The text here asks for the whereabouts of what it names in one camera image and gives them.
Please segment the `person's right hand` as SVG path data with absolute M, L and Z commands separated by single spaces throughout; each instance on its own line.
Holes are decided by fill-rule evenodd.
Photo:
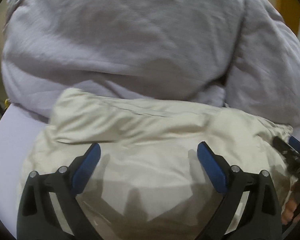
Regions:
M 294 197 L 290 197 L 285 204 L 285 209 L 281 214 L 281 222 L 287 225 L 289 222 L 297 223 L 300 220 L 300 214 L 294 217 L 294 211 L 297 208 L 297 202 Z

